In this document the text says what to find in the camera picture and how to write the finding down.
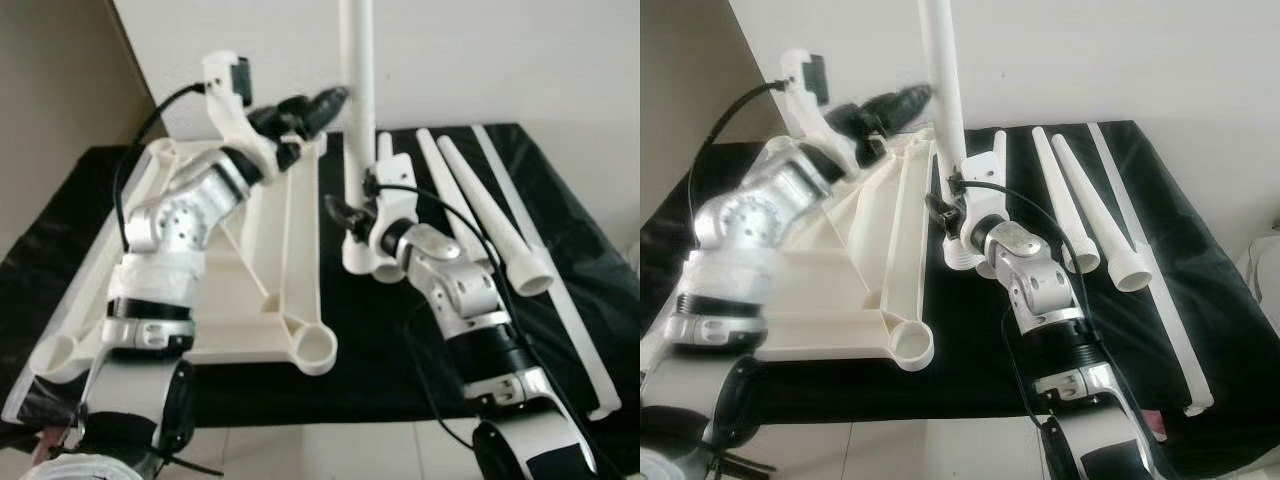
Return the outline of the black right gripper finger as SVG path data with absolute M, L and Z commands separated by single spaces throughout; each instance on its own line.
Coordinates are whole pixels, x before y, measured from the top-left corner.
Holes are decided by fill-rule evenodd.
M 966 216 L 966 206 L 963 197 L 948 202 L 942 195 L 929 192 L 925 195 L 925 206 L 931 221 L 945 230 L 948 241 L 963 242 L 963 223 Z
M 328 218 L 344 233 L 351 234 L 356 243 L 369 242 L 369 210 L 365 207 L 349 206 L 334 195 L 325 196 L 325 212 Z

